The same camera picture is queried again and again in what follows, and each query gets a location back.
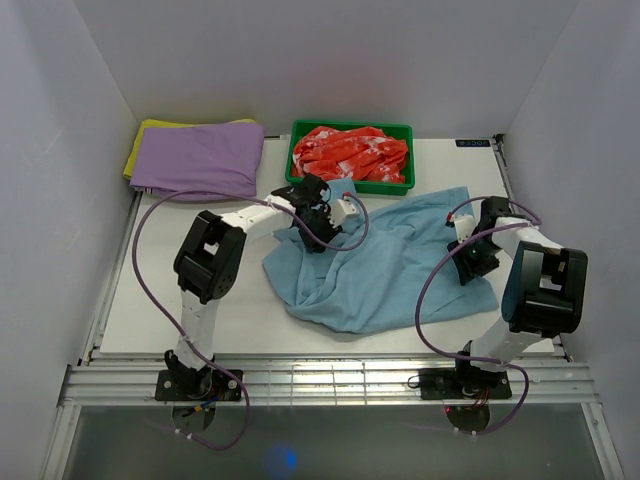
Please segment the light blue trousers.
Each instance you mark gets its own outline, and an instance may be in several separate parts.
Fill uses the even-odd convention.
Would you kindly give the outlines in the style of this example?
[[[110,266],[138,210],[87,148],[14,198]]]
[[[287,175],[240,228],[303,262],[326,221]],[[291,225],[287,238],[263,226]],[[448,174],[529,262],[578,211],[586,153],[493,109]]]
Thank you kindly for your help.
[[[411,327],[416,313],[428,324],[493,311],[488,280],[462,286],[452,262],[428,278],[456,238],[445,217],[468,197],[454,187],[379,208],[345,222],[323,253],[309,252],[298,230],[279,230],[263,268],[289,314],[339,333]]]

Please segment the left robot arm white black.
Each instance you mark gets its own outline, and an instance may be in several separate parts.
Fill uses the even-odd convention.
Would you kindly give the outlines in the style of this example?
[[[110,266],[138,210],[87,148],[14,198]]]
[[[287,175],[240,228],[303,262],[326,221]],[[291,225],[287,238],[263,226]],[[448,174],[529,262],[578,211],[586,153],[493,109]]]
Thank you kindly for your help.
[[[164,355],[178,388],[190,399],[212,387],[213,335],[221,299],[238,276],[247,245],[294,225],[303,245],[321,253],[342,224],[359,214],[346,197],[328,200],[328,184],[317,176],[283,187],[249,207],[222,215],[208,210],[193,221],[174,260],[181,294],[180,337]]]

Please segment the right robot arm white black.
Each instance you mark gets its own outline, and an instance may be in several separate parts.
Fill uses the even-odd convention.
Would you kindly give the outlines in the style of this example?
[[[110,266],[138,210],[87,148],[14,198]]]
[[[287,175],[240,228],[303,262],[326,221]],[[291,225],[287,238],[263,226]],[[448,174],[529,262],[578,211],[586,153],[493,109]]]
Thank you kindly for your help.
[[[453,209],[446,225],[456,240],[447,246],[465,286],[496,270],[499,252],[511,258],[500,318],[469,341],[451,382],[464,397],[506,382],[507,364],[543,339],[574,332],[582,317],[588,256],[548,239],[540,220],[512,209],[505,197],[481,197],[479,219]]]

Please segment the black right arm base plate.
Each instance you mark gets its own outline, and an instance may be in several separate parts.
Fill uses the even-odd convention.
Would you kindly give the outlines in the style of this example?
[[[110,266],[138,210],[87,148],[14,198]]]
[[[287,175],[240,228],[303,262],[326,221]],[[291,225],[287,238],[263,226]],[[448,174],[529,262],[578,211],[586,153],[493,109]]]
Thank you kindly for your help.
[[[422,400],[512,398],[505,372],[488,372],[475,367],[465,372],[454,368],[420,369],[418,388]]]

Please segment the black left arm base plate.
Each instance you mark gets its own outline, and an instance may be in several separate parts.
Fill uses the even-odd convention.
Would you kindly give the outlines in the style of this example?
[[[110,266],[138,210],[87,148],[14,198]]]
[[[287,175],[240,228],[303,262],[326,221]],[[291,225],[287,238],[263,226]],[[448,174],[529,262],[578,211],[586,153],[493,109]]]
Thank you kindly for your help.
[[[233,380],[218,370],[207,370],[197,377],[195,383],[178,379],[169,370],[162,370],[157,378],[154,399],[161,402],[205,402],[214,401],[237,402],[242,397],[239,381],[243,377],[242,370],[232,370],[237,377]]]

